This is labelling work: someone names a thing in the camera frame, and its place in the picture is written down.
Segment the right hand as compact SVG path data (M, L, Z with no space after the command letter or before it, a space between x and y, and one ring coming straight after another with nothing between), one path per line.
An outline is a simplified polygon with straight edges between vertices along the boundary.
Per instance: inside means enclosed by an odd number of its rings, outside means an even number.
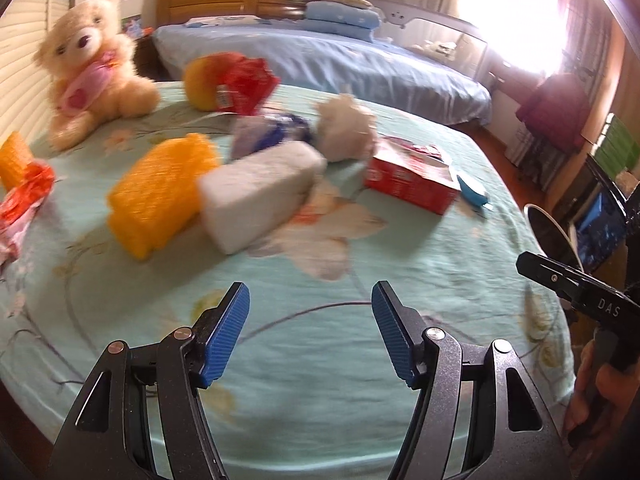
M616 370L610 364L603 364L594 371L594 340L589 341L582 349L580 364L570 404L566 409L563 430L566 434L585 422L590 408L586 399L586 389L591 379L598 393L605 400L606 411L602 413L594 435L606 441L620 428L627 415L631 403L639 389L639 362L628 367L624 372Z

